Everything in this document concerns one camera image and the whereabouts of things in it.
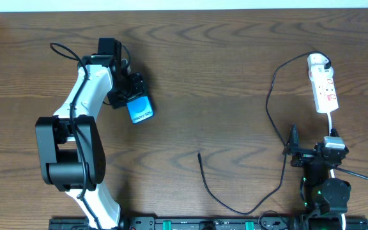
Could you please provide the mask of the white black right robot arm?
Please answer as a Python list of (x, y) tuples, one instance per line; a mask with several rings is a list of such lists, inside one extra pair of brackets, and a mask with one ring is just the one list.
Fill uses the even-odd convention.
[(335, 177), (332, 172), (349, 153), (336, 129), (317, 142), (313, 148), (302, 148), (295, 124), (283, 154), (292, 156), (291, 166), (301, 167), (300, 197), (306, 214), (295, 218), (293, 229), (346, 229), (346, 213), (351, 193), (349, 182)]

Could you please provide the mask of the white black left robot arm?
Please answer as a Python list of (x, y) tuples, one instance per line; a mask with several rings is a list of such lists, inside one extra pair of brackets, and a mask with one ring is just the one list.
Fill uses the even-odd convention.
[(130, 229), (121, 206), (104, 182), (106, 158), (96, 125), (102, 105), (126, 107), (133, 124), (153, 117), (144, 77), (124, 59), (127, 48), (115, 38), (100, 38), (96, 53), (79, 57), (78, 77), (63, 105), (38, 118), (36, 143), (42, 178), (65, 192), (83, 210), (84, 218), (52, 218), (49, 229)]

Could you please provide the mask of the blue Galaxy smartphone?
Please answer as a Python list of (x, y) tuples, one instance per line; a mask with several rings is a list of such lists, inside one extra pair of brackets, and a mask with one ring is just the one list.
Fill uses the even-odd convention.
[(145, 119), (151, 118), (154, 111), (148, 96), (142, 96), (131, 102), (128, 102), (127, 109), (133, 124), (140, 123)]

